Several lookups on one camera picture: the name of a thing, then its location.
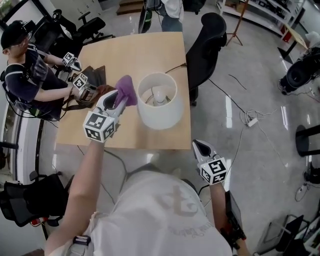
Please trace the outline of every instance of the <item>stairs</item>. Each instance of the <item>stairs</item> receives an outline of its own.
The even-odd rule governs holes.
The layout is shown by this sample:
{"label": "stairs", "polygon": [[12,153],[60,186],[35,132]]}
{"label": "stairs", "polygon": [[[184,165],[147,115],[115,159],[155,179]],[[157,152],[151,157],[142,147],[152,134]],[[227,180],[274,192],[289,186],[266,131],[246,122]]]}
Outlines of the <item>stairs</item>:
{"label": "stairs", "polygon": [[120,7],[116,11],[117,15],[140,13],[142,10],[143,0],[121,0]]}

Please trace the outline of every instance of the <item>purple cloth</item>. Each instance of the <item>purple cloth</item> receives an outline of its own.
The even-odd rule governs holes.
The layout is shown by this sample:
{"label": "purple cloth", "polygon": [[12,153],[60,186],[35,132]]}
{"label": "purple cloth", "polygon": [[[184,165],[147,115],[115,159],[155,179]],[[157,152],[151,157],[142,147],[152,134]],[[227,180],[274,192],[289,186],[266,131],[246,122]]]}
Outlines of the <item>purple cloth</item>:
{"label": "purple cloth", "polygon": [[118,90],[118,95],[115,98],[114,105],[117,107],[120,102],[128,97],[126,106],[135,106],[138,104],[134,83],[130,75],[125,75],[116,83],[115,88]]}

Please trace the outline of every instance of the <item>black shirt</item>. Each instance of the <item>black shirt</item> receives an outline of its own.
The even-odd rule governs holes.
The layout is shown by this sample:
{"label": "black shirt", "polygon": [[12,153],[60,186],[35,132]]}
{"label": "black shirt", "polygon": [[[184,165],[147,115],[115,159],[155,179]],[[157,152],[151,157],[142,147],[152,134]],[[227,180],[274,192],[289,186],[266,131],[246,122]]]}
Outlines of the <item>black shirt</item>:
{"label": "black shirt", "polygon": [[25,63],[22,65],[30,70],[30,78],[27,80],[20,73],[10,73],[5,76],[5,83],[13,95],[31,103],[32,106],[41,111],[41,115],[49,114],[55,119],[59,119],[63,98],[53,101],[35,100],[40,88],[52,90],[68,86],[66,82],[57,78],[44,62],[45,56],[45,52],[39,50],[34,44],[29,44],[25,53]]}

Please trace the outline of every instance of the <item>black cap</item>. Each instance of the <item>black cap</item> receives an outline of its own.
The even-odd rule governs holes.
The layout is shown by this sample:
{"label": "black cap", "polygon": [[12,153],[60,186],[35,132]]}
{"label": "black cap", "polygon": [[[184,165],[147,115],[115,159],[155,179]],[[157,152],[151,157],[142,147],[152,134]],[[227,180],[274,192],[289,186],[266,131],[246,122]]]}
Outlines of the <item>black cap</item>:
{"label": "black cap", "polygon": [[22,20],[15,20],[2,33],[2,49],[20,44],[27,35],[26,30],[23,28]]}

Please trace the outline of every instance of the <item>white floor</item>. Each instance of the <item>white floor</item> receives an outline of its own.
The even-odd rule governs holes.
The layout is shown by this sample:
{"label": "white floor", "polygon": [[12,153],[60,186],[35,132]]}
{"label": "white floor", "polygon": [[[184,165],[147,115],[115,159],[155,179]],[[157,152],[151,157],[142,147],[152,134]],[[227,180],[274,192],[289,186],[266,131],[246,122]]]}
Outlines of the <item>white floor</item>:
{"label": "white floor", "polygon": [[[114,34],[120,37],[136,34],[139,14],[116,16],[115,10],[106,11],[102,17],[106,22],[103,30],[105,35]],[[186,51],[200,33],[201,16],[207,12],[218,11],[215,7],[204,6],[199,15],[185,13],[183,38]],[[229,15],[223,17],[227,32],[233,32],[238,18]],[[158,16],[154,13],[149,32],[160,31]],[[241,209],[247,244],[251,252],[254,252],[264,229],[273,219],[291,213],[298,216],[304,214],[310,221],[316,212],[320,193],[315,188],[311,188],[301,202],[295,202],[295,192],[303,183],[302,174],[308,160],[297,154],[294,135],[299,124],[307,127],[318,125],[320,115],[319,103],[307,95],[283,96],[279,92],[277,81],[286,73],[286,69],[285,63],[279,57],[277,46],[288,46],[282,44],[277,35],[243,21],[238,36],[244,46],[240,46],[234,39],[228,47],[222,48],[211,78],[245,110],[255,109],[263,113],[276,110],[271,116],[266,116],[265,120],[259,121],[268,138],[257,125],[251,129],[244,128],[237,107],[209,81],[199,87],[198,105],[191,109],[191,132],[192,139],[207,140],[214,144],[219,154],[231,163],[244,129],[237,158],[230,172],[231,177],[226,185],[235,195]],[[295,50],[293,57],[296,59],[299,54],[299,51]],[[247,90],[228,74],[237,77]],[[310,86],[315,92],[318,91],[316,83]],[[297,92],[305,92],[308,88],[309,85]],[[83,155],[76,146],[56,145],[56,132],[57,129],[51,123],[45,123],[41,141],[40,172],[50,174],[55,172],[56,168],[63,172],[63,182],[67,183],[76,172]],[[81,150],[86,152],[85,147],[81,147]],[[183,178],[189,179],[197,189],[205,185],[196,172],[196,161],[191,151],[110,151],[124,160],[129,172],[149,162],[152,155],[159,152],[163,169],[181,168]],[[118,159],[108,154],[104,156],[103,166],[102,182],[112,197],[117,198],[124,177],[123,166]],[[203,191],[201,199],[207,204],[208,190]],[[98,209],[108,212],[112,206],[109,196],[101,187]],[[206,210],[208,218],[212,220],[210,204]]]}

